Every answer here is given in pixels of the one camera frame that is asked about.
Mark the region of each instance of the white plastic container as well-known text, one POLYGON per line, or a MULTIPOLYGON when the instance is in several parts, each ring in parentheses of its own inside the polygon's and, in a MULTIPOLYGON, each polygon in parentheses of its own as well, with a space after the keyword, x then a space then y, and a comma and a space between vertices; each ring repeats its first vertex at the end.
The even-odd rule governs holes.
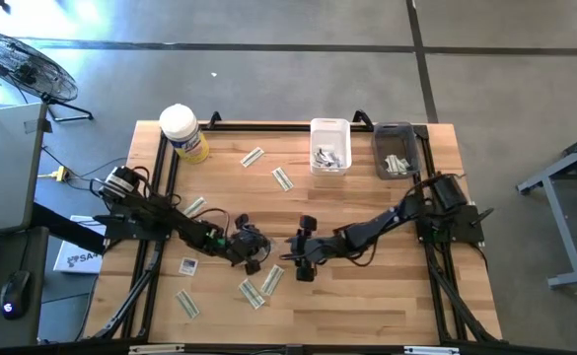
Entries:
POLYGON ((209 155, 209 145, 189 107, 181 104, 169 106, 161 113, 159 125, 181 160, 196 164, 209 155))
POLYGON ((344 176, 351 167, 350 133, 346 119, 315 118, 310 121, 310 173, 315 176, 344 176), (318 166, 314 153, 319 148, 334 152, 340 160, 340 167, 318 166))

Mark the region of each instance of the electric fan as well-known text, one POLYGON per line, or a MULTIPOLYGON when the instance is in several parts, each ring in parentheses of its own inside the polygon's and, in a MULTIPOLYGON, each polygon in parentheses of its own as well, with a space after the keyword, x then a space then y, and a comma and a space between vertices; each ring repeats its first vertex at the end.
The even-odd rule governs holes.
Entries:
POLYGON ((0 78, 24 92, 39 97, 47 105, 61 105, 86 114, 56 118, 49 109, 54 121, 93 119, 89 111, 67 104, 78 97, 78 87, 66 70, 29 45, 1 34, 0 78))

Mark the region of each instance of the white bottle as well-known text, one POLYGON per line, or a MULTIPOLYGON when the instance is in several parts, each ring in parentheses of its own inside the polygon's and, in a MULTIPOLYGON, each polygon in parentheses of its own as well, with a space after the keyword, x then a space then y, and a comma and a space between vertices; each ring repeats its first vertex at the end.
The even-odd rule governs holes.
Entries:
POLYGON ((182 160, 196 164, 207 159, 209 145, 189 107, 181 104, 167 107, 161 112, 159 125, 182 160))

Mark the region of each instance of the desk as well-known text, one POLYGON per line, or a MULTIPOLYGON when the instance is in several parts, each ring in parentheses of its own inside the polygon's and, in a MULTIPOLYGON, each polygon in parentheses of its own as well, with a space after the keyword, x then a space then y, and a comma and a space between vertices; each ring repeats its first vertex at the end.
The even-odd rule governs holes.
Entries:
MULTIPOLYGON (((449 124, 429 124, 435 169, 463 172, 455 130, 449 124)), ((139 121, 130 147, 128 166, 152 170, 160 129, 155 121, 139 121)), ((369 267, 345 259, 319 267, 313 283, 297 282, 294 266, 278 255, 295 235, 299 216, 319 219, 320 236, 333 228, 365 221, 395 204, 411 180, 380 180, 374 169, 370 133, 352 133, 353 164, 346 177, 313 177, 309 167, 308 132, 207 132, 211 149, 207 161, 179 164, 175 193, 182 208, 198 196, 205 208, 220 207, 236 217, 248 213, 263 233, 279 247, 251 277, 259 288, 273 264, 286 269, 277 290, 255 311, 238 290, 247 277, 243 266, 209 257, 172 238, 167 244, 150 331, 150 342, 261 343, 261 344, 438 344, 435 315, 424 250, 416 241, 413 224, 381 236, 369 267), (265 154, 248 168, 240 159, 255 147, 265 154), (284 192, 271 175, 282 167, 295 187, 284 192), (199 260, 193 277, 178 273, 183 256, 199 260), (187 318, 175 300, 185 289, 201 314, 187 318)), ((172 154, 168 147, 168 156, 172 154)), ((165 190, 164 164, 161 192, 165 190)), ((85 334, 104 326, 125 298, 137 243, 124 241, 104 256, 85 334)), ((483 260, 469 246, 453 245, 452 254, 460 294, 486 329, 500 337, 492 293, 483 260)), ((452 311, 445 302, 447 319, 452 311)), ((143 310, 140 299, 137 310, 143 310)), ((136 324, 141 312, 135 315, 136 324)))
POLYGON ((19 269, 21 256, 25 252, 27 238, 30 239, 23 269, 32 274, 30 280, 30 307, 22 318, 6 320, 0 306, 0 347, 36 344, 38 319, 40 318, 40 295, 42 293, 44 261, 49 231, 38 227, 0 237, 0 294, 8 276, 19 269))

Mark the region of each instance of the computer monitor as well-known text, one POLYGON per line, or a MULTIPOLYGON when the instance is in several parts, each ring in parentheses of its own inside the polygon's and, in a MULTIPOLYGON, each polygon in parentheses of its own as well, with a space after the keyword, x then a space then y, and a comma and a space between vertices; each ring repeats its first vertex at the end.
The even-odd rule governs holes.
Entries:
POLYGON ((46 105, 0 108, 0 234, 29 226, 46 105))

